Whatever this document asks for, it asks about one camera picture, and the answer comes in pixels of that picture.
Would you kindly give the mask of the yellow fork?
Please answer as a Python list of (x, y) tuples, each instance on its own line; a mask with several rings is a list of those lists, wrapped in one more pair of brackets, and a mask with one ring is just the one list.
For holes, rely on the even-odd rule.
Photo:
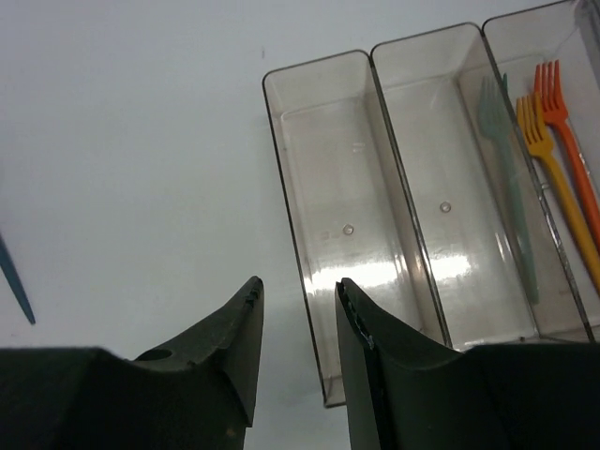
[(563, 169), (553, 156), (554, 141), (549, 136), (542, 117), (541, 98), (538, 94), (519, 97), (516, 108), (517, 123), (528, 152), (531, 157), (541, 162), (546, 175), (549, 176), (552, 192), (558, 199), (562, 216), (576, 242), (579, 255), (585, 263), (593, 286), (599, 293), (599, 254)]

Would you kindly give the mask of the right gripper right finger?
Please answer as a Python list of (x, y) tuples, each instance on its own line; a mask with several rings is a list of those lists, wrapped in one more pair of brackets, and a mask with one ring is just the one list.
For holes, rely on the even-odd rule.
[(354, 449), (595, 449), (595, 343), (479, 345), (457, 352), (336, 288), (337, 335)]

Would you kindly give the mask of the orange fork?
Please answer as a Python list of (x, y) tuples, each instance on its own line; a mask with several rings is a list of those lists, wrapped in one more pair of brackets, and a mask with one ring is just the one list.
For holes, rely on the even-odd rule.
[(599, 206), (590, 176), (579, 152), (575, 134), (568, 125), (569, 112), (563, 99), (559, 60), (538, 64), (534, 72), (533, 91), (542, 102), (543, 119), (558, 132), (574, 175), (578, 199), (592, 236), (599, 239)]

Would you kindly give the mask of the teal fork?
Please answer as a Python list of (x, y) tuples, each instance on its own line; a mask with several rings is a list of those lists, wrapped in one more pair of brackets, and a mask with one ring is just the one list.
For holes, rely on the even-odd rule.
[(503, 107), (501, 89), (491, 75), (482, 78), (477, 105), (477, 125), (484, 138), (491, 141), (500, 160), (506, 184), (511, 228), (516, 235), (516, 263), (522, 275), (527, 298), (539, 303), (539, 291), (533, 259), (533, 249), (510, 143), (510, 121)]

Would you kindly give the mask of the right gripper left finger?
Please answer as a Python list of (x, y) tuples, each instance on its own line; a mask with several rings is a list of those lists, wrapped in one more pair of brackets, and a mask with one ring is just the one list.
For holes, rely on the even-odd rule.
[(133, 360), (99, 347), (1, 352), (5, 449), (240, 449), (253, 424), (264, 290)]

